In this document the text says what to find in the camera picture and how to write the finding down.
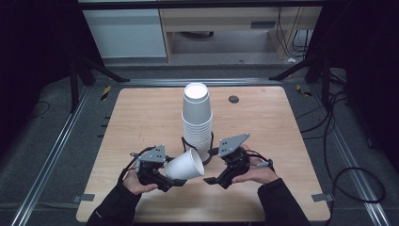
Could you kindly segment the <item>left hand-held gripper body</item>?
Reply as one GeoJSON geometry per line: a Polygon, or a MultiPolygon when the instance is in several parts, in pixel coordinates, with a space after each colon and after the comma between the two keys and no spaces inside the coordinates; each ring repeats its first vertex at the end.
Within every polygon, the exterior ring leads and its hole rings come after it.
{"type": "Polygon", "coordinates": [[[136,176],[142,185],[165,186],[167,184],[167,179],[159,172],[166,162],[166,151],[163,144],[145,148],[140,153],[131,153],[131,156],[136,164],[136,176]]]}

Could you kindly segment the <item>grey table bracket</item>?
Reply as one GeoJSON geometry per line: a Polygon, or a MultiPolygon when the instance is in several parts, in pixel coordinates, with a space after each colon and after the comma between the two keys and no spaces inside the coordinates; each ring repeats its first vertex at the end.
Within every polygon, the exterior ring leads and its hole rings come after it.
{"type": "Polygon", "coordinates": [[[82,194],[75,196],[72,201],[74,203],[80,203],[81,201],[92,202],[94,200],[94,197],[94,194],[82,194]]]}
{"type": "Polygon", "coordinates": [[[334,197],[332,194],[312,194],[311,195],[314,202],[333,202],[334,197]]]}

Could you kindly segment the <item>aluminium floor rail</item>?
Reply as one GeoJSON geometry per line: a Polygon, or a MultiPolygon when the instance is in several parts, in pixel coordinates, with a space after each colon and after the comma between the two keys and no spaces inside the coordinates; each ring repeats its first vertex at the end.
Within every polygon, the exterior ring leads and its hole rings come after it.
{"type": "Polygon", "coordinates": [[[24,201],[20,204],[10,226],[25,226],[29,220],[34,208],[38,204],[39,198],[47,185],[47,182],[56,166],[56,163],[62,154],[64,147],[72,133],[72,130],[81,115],[84,105],[87,101],[88,94],[91,91],[91,87],[83,87],[82,93],[78,97],[78,104],[74,111],[69,114],[66,122],[64,123],[59,135],[57,136],[56,142],[53,145],[50,153],[48,154],[45,162],[43,163],[40,172],[31,186],[29,192],[24,198],[24,201]]]}
{"type": "Polygon", "coordinates": [[[339,190],[347,198],[362,202],[375,226],[391,226],[391,223],[380,204],[386,198],[386,188],[373,173],[359,166],[356,158],[353,156],[350,148],[346,144],[340,129],[335,125],[333,107],[335,106],[336,99],[340,96],[340,93],[332,96],[327,94],[327,99],[324,100],[322,98],[322,92],[314,85],[310,85],[310,90],[313,93],[317,104],[319,104],[322,113],[327,119],[327,124],[323,133],[323,154],[327,175],[332,183],[332,193],[339,190]],[[327,160],[328,136],[331,136],[337,145],[338,153],[341,155],[345,164],[345,168],[341,169],[335,176],[331,174],[327,160]],[[359,194],[357,197],[350,195],[338,186],[339,179],[345,173],[349,174],[354,187],[359,194]]]}

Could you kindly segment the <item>single white paper cup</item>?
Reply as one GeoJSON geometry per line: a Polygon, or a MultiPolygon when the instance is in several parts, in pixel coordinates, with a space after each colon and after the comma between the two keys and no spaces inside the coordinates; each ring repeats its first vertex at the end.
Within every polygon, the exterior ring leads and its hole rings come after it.
{"type": "Polygon", "coordinates": [[[171,180],[190,180],[204,175],[199,154],[190,149],[165,165],[165,174],[171,180]]]}

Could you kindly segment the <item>stack of white paper cups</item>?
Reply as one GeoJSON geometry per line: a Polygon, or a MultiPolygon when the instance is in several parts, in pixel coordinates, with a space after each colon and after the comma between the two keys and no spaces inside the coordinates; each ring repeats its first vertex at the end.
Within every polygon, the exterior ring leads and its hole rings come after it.
{"type": "Polygon", "coordinates": [[[182,109],[183,137],[195,146],[203,162],[210,148],[213,133],[213,111],[208,88],[202,83],[190,83],[184,88],[182,109]]]}

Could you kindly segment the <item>black metal stand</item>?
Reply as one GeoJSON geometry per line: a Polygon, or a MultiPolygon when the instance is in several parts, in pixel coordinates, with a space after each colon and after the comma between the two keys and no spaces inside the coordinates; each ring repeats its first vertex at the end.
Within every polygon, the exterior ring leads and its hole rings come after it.
{"type": "Polygon", "coordinates": [[[315,83],[318,79],[321,79],[321,101],[322,104],[328,108],[330,63],[326,56],[309,56],[283,73],[270,77],[270,80],[281,81],[303,68],[308,68],[308,72],[305,76],[307,83],[315,83]]]}
{"type": "Polygon", "coordinates": [[[129,82],[129,79],[112,73],[105,66],[101,66],[100,64],[97,64],[86,57],[74,59],[70,65],[70,84],[72,97],[71,113],[73,113],[79,105],[78,78],[81,78],[85,86],[93,85],[95,78],[91,72],[92,70],[102,73],[118,83],[129,82]]]}

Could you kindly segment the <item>white cabinet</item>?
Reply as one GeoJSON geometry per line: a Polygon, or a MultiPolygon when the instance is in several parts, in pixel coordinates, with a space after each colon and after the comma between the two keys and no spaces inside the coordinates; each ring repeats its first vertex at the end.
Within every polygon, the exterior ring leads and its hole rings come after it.
{"type": "Polygon", "coordinates": [[[166,57],[157,9],[84,10],[102,58],[166,57]]]}

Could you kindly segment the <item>person's left hand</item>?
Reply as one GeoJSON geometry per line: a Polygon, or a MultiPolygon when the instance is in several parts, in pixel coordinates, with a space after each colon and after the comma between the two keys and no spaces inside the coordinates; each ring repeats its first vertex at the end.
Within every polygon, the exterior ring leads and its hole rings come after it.
{"type": "Polygon", "coordinates": [[[123,179],[123,185],[135,195],[151,192],[158,187],[157,184],[142,185],[134,170],[128,171],[123,179]]]}

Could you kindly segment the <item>black wire cup holder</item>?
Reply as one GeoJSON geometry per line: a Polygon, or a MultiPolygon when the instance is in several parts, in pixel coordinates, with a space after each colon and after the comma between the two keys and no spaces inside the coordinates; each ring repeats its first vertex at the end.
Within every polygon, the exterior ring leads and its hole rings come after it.
{"type": "MultiPolygon", "coordinates": [[[[194,150],[197,149],[195,146],[189,144],[189,143],[185,140],[184,137],[181,137],[181,140],[182,140],[182,144],[183,144],[183,146],[184,146],[184,152],[187,152],[189,149],[194,149],[194,150]]],[[[215,140],[214,133],[211,133],[211,143],[210,143],[210,148],[209,148],[209,150],[212,149],[212,148],[217,148],[217,147],[214,147],[214,140],[215,140]]],[[[208,154],[208,157],[202,162],[202,164],[203,164],[204,166],[206,166],[207,164],[209,164],[209,163],[211,162],[211,160],[212,160],[212,158],[213,158],[214,156],[210,156],[210,155],[208,154]]]]}

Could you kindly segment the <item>person's right hand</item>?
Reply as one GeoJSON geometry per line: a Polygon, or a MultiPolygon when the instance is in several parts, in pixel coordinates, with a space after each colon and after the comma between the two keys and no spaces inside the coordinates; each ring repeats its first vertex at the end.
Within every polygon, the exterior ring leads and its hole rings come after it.
{"type": "Polygon", "coordinates": [[[233,184],[253,181],[266,185],[276,181],[279,178],[278,175],[269,167],[258,167],[258,164],[261,164],[263,160],[256,156],[255,152],[252,151],[248,145],[242,144],[241,148],[243,148],[247,154],[249,154],[250,166],[246,173],[238,175],[231,180],[233,184]]]}

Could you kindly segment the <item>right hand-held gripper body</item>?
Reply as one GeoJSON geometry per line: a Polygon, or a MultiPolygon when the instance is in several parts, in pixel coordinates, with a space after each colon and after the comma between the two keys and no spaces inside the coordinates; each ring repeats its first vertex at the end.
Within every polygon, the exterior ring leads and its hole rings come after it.
{"type": "Polygon", "coordinates": [[[249,159],[241,145],[249,138],[249,133],[219,140],[218,156],[225,161],[224,171],[231,172],[233,178],[248,171],[249,159]]]}

